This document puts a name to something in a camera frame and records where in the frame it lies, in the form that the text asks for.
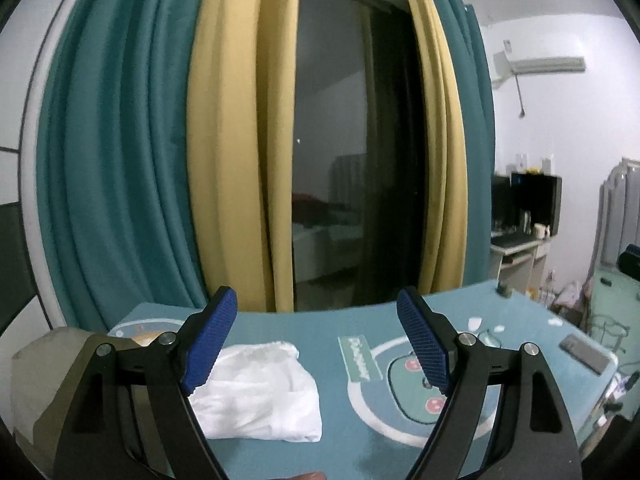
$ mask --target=metal screw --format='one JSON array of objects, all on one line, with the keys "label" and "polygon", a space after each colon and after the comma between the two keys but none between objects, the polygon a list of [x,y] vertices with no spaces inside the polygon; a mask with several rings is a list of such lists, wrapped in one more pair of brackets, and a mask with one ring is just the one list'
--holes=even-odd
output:
[{"label": "metal screw", "polygon": [[538,355],[540,353],[540,348],[538,348],[538,345],[533,343],[524,343],[524,351],[529,355]]},{"label": "metal screw", "polygon": [[100,346],[98,346],[97,349],[95,349],[95,353],[97,353],[100,357],[104,357],[109,352],[111,352],[111,345],[107,343],[102,343]]},{"label": "metal screw", "polygon": [[171,345],[175,341],[175,332],[162,332],[158,336],[158,342],[161,345]]},{"label": "metal screw", "polygon": [[463,332],[458,336],[458,340],[465,346],[473,346],[476,344],[476,336],[469,332]]}]

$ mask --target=red dot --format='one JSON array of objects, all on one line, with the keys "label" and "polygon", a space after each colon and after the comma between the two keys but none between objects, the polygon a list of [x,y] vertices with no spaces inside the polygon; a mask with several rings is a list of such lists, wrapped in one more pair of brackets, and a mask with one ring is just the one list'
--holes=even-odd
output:
[{"label": "red dot", "polygon": [[410,372],[421,372],[422,371],[422,367],[420,366],[420,363],[418,362],[418,359],[407,359],[404,363],[404,367],[409,370]]},{"label": "red dot", "polygon": [[427,400],[427,404],[424,408],[428,413],[431,413],[431,415],[439,415],[444,408],[444,398],[433,397]]}]

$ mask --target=shelf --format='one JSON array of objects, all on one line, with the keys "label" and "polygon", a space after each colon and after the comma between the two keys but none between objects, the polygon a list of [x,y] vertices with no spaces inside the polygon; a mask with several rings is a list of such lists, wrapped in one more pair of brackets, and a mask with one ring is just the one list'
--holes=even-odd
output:
[{"label": "shelf", "polygon": [[518,256],[508,263],[501,264],[500,270],[511,269],[511,267],[519,266],[524,262],[528,262],[532,258],[533,258],[533,254],[531,253],[523,254],[522,256]]},{"label": "shelf", "polygon": [[490,246],[490,249],[495,253],[502,254],[503,256],[511,256],[512,254],[515,254],[515,253],[520,253],[522,251],[528,251],[530,249],[533,249],[534,247],[537,247],[538,245],[540,245],[540,242],[542,241],[544,240],[532,240],[525,244],[520,244],[513,247],[500,247],[498,245],[492,244]]}]

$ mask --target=table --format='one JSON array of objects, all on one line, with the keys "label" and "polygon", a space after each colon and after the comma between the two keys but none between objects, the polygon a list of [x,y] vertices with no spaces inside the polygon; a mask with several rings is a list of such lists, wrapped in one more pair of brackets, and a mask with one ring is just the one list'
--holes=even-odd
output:
[{"label": "table", "polygon": [[[528,340],[537,343],[556,377],[577,432],[609,384],[616,365],[612,361],[597,376],[561,351],[558,343],[574,333],[604,351],[601,346],[525,296],[516,292],[509,299],[498,296],[495,286],[495,282],[488,281],[426,299],[434,311],[446,314],[460,332],[468,331],[470,324],[475,328],[481,318],[473,332],[495,346],[517,349]],[[131,336],[176,330],[192,312],[174,306],[141,304],[111,334]],[[209,441],[229,478],[287,478],[314,470],[322,470],[330,480],[405,478],[441,405],[439,392],[426,390],[421,384],[422,374],[415,370],[395,304],[296,314],[239,313],[226,345],[274,340],[297,346],[300,363],[318,384],[322,439],[315,444],[244,439]],[[369,381],[349,366],[353,357],[349,355],[351,342],[361,349],[366,362],[369,357],[375,361],[367,364],[369,373],[365,375]],[[360,382],[350,382],[348,371]],[[497,387],[492,386],[492,390],[488,392],[477,438],[462,474],[481,464],[497,400]],[[420,403],[411,404],[416,396],[423,396],[421,401],[427,398],[421,404],[425,407],[422,411]]]},{"label": "table", "polygon": [[489,276],[523,294],[529,289],[537,292],[542,285],[550,245],[551,238],[508,248],[492,244]]}]

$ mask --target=window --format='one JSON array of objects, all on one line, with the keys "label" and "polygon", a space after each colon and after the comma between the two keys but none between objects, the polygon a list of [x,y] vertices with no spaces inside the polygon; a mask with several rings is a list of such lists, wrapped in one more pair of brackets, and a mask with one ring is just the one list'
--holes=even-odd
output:
[{"label": "window", "polygon": [[296,310],[415,285],[424,108],[411,17],[377,0],[300,0],[292,182]]}]

